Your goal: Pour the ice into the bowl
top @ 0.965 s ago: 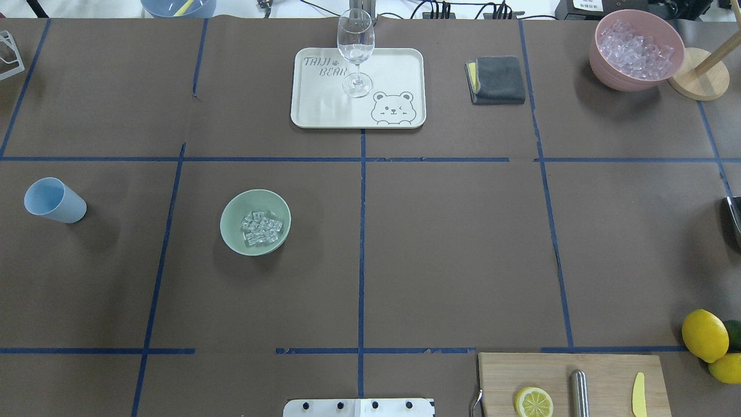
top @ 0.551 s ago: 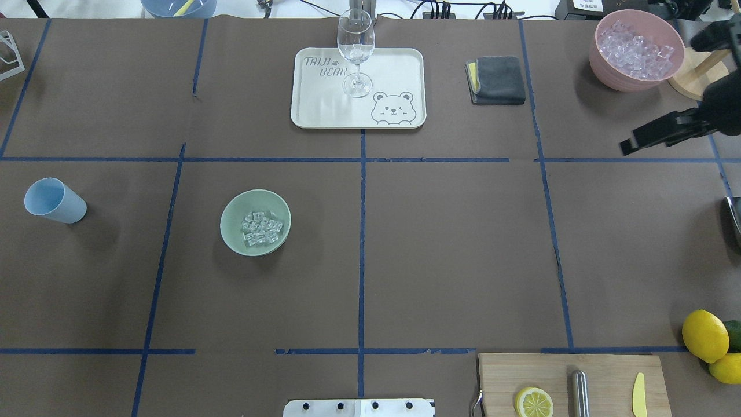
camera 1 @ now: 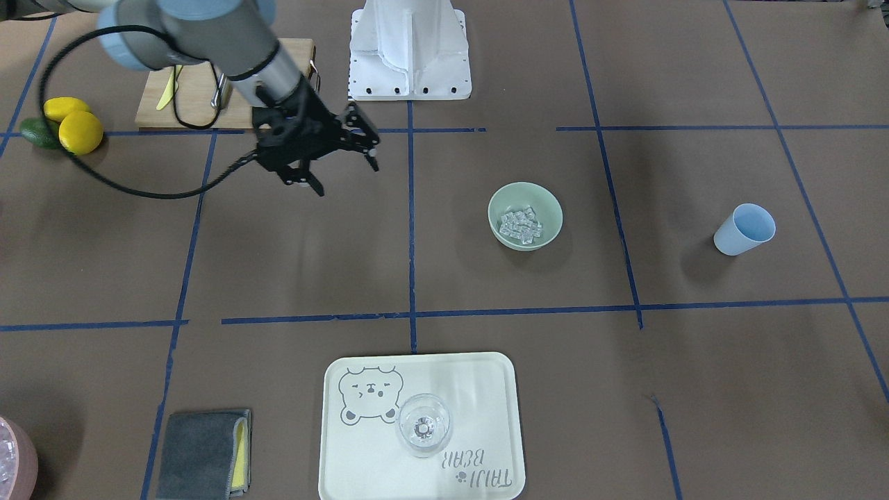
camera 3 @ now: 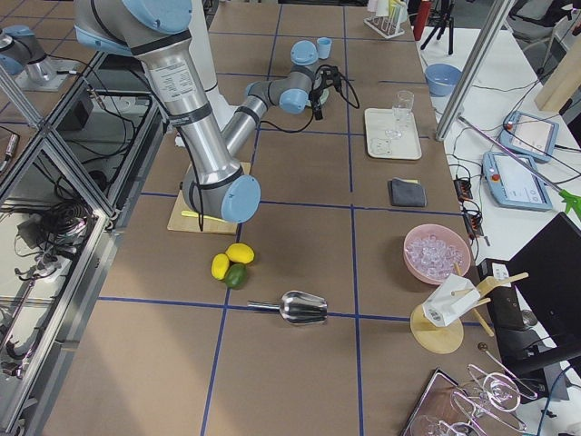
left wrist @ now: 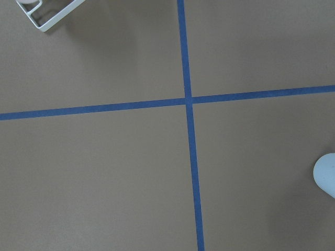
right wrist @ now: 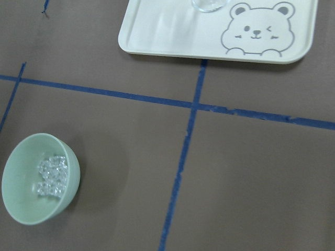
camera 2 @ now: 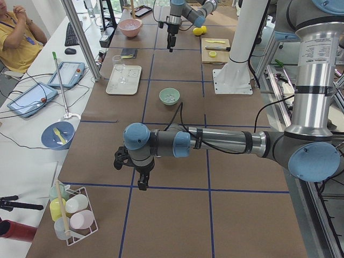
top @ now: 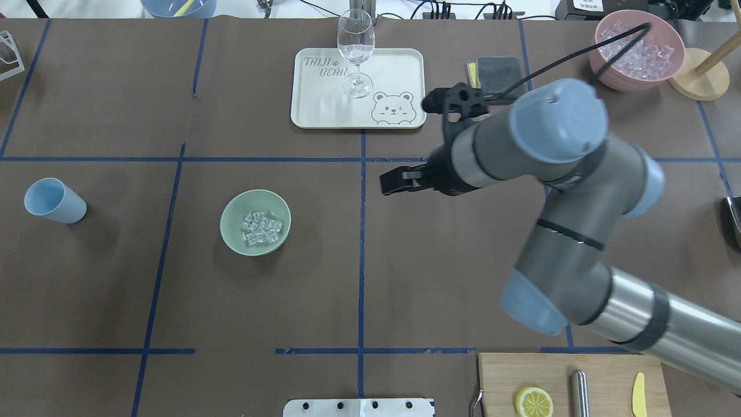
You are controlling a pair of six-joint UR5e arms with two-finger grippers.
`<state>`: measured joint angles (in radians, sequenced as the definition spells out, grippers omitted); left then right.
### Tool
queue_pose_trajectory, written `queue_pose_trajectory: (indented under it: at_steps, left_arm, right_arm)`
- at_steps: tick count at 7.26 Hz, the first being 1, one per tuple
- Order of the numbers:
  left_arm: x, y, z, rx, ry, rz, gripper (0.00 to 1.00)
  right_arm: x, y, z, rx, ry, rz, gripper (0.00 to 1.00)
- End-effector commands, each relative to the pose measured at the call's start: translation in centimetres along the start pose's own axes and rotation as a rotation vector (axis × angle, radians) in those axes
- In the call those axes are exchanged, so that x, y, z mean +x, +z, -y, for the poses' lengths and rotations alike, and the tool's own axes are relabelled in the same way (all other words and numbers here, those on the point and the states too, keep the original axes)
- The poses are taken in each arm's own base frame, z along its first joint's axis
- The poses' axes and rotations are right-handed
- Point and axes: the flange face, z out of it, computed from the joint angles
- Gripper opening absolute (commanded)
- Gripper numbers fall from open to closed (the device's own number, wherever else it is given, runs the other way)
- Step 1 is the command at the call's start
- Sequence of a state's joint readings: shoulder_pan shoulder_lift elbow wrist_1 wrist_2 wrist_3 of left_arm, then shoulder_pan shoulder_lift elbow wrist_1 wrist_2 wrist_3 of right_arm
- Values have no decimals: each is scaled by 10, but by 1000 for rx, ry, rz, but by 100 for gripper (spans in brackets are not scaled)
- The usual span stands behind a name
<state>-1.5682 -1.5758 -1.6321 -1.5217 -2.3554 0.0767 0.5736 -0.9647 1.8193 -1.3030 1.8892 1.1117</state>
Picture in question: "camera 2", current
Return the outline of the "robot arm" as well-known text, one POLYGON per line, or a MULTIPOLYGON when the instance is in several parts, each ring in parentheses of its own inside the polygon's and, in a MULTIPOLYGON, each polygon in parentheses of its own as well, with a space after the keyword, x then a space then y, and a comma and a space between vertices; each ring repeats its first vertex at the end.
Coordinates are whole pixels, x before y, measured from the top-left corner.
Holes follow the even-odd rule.
POLYGON ((167 48, 170 52, 175 47, 176 35, 179 32, 182 17, 186 18, 193 26, 201 28, 206 21, 206 16, 218 7, 218 1, 216 0, 198 1, 198 3, 202 6, 195 10, 186 1, 170 1, 170 13, 166 17, 166 21, 162 23, 167 24, 167 48))
POLYGON ((291 124, 283 132, 226 131, 169 124, 165 130, 128 125, 114 167, 134 167, 138 187, 148 188, 156 156, 187 157, 192 149, 229 154, 255 154, 286 168, 308 182, 323 181, 337 172, 341 156, 327 128, 334 93, 334 68, 343 33, 343 1, 279 1, 277 41, 299 41, 298 74, 291 124))

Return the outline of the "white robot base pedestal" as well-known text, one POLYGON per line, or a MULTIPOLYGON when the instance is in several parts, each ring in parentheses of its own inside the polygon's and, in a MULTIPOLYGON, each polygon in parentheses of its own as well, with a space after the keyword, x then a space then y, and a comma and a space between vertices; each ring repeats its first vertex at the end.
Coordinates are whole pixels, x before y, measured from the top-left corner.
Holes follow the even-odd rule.
POLYGON ((268 0, 242 2, 229 60, 222 69, 213 70, 216 94, 251 95, 253 93, 250 84, 249 57, 268 6, 268 0))

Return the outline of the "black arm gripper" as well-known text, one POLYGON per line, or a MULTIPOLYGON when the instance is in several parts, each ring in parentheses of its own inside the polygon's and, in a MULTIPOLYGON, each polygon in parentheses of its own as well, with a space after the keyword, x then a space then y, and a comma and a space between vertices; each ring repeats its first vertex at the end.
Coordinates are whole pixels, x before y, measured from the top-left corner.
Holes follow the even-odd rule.
POLYGON ((178 24, 168 23, 167 31, 169 33, 167 37, 167 48, 170 52, 173 52, 176 43, 176 36, 174 34, 178 33, 178 24))

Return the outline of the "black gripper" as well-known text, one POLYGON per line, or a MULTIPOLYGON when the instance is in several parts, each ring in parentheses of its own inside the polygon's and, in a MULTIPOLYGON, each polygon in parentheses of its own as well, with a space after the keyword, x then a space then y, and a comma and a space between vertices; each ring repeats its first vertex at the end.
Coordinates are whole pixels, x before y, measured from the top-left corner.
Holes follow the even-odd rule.
POLYGON ((135 166, 137 172, 140 173, 140 177, 138 179, 138 188, 141 191, 146 191, 149 188, 149 174, 154 169, 155 162, 151 160, 151 162, 144 166, 135 166))

